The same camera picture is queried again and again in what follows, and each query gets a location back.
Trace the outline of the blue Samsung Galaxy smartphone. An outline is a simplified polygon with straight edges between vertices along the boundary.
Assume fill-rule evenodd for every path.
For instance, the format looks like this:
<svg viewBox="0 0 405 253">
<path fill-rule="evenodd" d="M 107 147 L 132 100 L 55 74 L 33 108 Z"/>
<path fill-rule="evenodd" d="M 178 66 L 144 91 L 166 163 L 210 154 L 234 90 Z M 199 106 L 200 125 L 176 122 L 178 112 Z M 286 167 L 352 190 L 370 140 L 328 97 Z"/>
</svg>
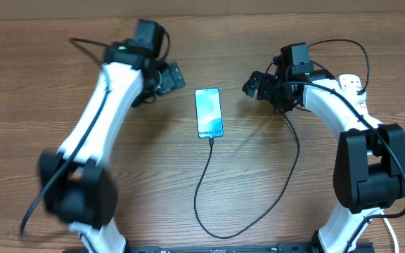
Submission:
<svg viewBox="0 0 405 253">
<path fill-rule="evenodd" d="M 199 138 L 224 135 L 221 98 L 218 88 L 195 90 L 195 108 Z"/>
</svg>

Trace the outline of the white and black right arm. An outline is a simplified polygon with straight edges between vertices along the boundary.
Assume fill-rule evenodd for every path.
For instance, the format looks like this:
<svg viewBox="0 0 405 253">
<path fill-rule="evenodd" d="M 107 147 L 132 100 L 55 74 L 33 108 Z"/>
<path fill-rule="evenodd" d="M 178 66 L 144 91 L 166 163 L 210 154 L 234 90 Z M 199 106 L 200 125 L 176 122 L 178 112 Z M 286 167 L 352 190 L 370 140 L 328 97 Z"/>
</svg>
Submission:
<svg viewBox="0 0 405 253">
<path fill-rule="evenodd" d="M 285 114 L 302 106 L 337 140 L 333 188 L 337 204 L 309 242 L 280 242 L 278 252 L 374 252 L 358 239 L 374 219 L 405 215 L 405 133 L 369 115 L 359 77 L 335 77 L 309 56 L 306 43 L 281 49 L 276 71 L 254 71 L 243 92 Z"/>
</svg>

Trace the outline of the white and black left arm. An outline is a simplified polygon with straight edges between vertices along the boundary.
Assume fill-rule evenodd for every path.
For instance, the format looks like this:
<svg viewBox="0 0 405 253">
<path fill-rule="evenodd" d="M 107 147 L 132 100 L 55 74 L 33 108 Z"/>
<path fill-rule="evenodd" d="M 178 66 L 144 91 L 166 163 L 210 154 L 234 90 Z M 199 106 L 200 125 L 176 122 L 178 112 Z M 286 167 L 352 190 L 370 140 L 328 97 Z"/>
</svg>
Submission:
<svg viewBox="0 0 405 253">
<path fill-rule="evenodd" d="M 109 172 L 115 139 L 128 111 L 183 88 L 176 63 L 161 53 L 169 33 L 159 23 L 140 19 L 134 37 L 105 45 L 102 59 L 86 48 L 100 67 L 96 88 L 76 127 L 56 153 L 38 161 L 41 191 L 22 219 L 40 202 L 78 234 L 83 252 L 129 252 L 128 240 L 115 223 L 118 191 Z"/>
</svg>

